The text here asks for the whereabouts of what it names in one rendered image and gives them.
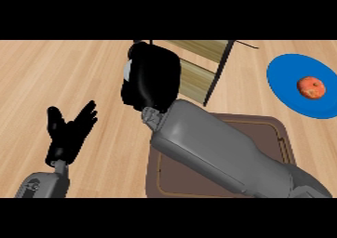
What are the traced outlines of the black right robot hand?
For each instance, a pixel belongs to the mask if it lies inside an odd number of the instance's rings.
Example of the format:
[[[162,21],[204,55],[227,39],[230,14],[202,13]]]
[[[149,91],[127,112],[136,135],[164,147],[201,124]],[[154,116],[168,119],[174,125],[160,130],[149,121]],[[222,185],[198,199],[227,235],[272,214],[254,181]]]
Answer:
[[[165,48],[134,43],[124,67],[121,98],[136,111],[146,107],[165,112],[179,94],[180,58]]]

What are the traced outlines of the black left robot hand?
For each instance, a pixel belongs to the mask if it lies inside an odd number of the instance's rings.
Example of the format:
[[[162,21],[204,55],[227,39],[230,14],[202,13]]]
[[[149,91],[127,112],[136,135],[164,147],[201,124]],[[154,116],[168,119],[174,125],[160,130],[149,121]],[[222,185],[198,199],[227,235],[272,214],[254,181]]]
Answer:
[[[96,103],[92,100],[84,106],[74,120],[65,122],[61,110],[52,106],[47,109],[50,134],[50,148],[46,157],[46,164],[55,166],[55,162],[62,160],[69,165],[81,150],[89,132],[97,122]]]

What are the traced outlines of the brown tray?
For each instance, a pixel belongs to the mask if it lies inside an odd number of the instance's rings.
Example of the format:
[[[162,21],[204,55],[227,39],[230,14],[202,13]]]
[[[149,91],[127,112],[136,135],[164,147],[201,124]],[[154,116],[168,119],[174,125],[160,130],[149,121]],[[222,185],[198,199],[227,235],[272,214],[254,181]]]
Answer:
[[[214,116],[250,136],[257,148],[272,159],[295,164],[287,128],[276,118],[229,113],[216,113]],[[148,198],[245,198],[154,148],[149,148],[146,195]]]

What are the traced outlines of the blue plate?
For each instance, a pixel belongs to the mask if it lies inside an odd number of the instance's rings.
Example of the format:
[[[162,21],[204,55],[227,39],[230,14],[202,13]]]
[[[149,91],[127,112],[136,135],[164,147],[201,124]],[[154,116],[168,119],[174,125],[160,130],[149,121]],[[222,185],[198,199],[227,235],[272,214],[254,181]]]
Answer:
[[[267,83],[278,99],[316,119],[337,116],[337,73],[301,54],[278,56],[267,66]]]

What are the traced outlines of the red-orange round fruit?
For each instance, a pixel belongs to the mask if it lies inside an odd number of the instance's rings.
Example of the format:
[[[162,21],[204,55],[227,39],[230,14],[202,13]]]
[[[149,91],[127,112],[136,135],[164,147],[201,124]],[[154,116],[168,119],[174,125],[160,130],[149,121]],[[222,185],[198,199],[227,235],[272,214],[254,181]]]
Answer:
[[[297,89],[300,91],[300,94],[307,99],[319,99],[326,93],[326,87],[323,82],[312,76],[307,76],[298,80]]]

